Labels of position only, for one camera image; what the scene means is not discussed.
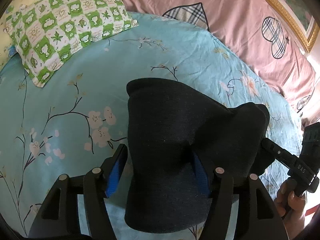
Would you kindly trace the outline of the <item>person's right hand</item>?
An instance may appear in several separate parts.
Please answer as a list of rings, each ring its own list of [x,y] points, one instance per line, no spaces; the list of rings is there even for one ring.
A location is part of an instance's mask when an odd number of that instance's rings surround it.
[[[291,210],[284,218],[284,225],[289,239],[294,239],[305,228],[306,198],[305,195],[298,197],[294,191],[289,191],[289,181],[291,179],[287,179],[281,184],[274,199],[274,204],[280,217],[283,217],[286,213],[284,201],[287,200],[287,204]]]

